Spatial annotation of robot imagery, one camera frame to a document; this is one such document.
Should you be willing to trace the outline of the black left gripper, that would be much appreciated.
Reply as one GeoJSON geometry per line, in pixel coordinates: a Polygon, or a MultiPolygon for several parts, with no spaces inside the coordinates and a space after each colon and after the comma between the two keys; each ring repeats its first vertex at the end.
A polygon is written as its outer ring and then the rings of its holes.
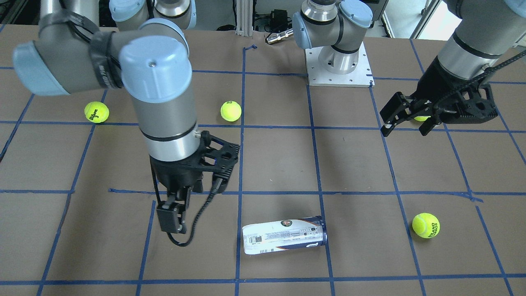
{"type": "Polygon", "coordinates": [[[381,109],[383,127],[388,137],[397,125],[418,116],[430,117],[419,127],[427,136],[436,126],[447,124],[480,124],[498,116],[494,95],[487,78],[479,75],[462,79],[451,74],[434,58],[420,78],[415,92],[395,92],[381,109]]]}

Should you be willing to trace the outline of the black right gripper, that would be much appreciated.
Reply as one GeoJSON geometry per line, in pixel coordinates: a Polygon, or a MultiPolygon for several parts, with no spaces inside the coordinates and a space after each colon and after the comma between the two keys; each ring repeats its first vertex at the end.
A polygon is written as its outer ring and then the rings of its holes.
{"type": "Polygon", "coordinates": [[[156,212],[160,230],[168,234],[186,234],[190,195],[203,192],[203,173],[212,172],[213,182],[221,179],[217,193],[223,193],[238,163],[239,144],[222,140],[208,131],[202,131],[198,140],[197,150],[182,160],[150,157],[156,178],[167,191],[167,199],[160,202],[156,212]]]}

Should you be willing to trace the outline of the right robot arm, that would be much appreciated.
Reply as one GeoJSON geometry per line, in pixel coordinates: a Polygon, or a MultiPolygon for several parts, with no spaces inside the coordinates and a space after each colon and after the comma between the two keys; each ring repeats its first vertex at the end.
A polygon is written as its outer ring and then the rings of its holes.
{"type": "Polygon", "coordinates": [[[189,46],[183,30],[196,23],[193,0],[111,0],[118,32],[101,31],[87,5],[46,0],[38,39],[15,47],[14,69],[38,96],[124,88],[132,97],[154,180],[167,190],[158,200],[160,228],[185,234],[192,192],[212,172],[210,196],[227,187],[239,145],[199,131],[189,46]]]}

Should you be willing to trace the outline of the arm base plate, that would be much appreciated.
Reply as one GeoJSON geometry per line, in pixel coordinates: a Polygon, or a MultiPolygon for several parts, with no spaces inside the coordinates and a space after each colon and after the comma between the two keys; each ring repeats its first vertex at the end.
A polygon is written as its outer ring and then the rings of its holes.
{"type": "Polygon", "coordinates": [[[364,43],[350,54],[331,46],[304,51],[310,86],[368,88],[375,85],[364,43]]]}

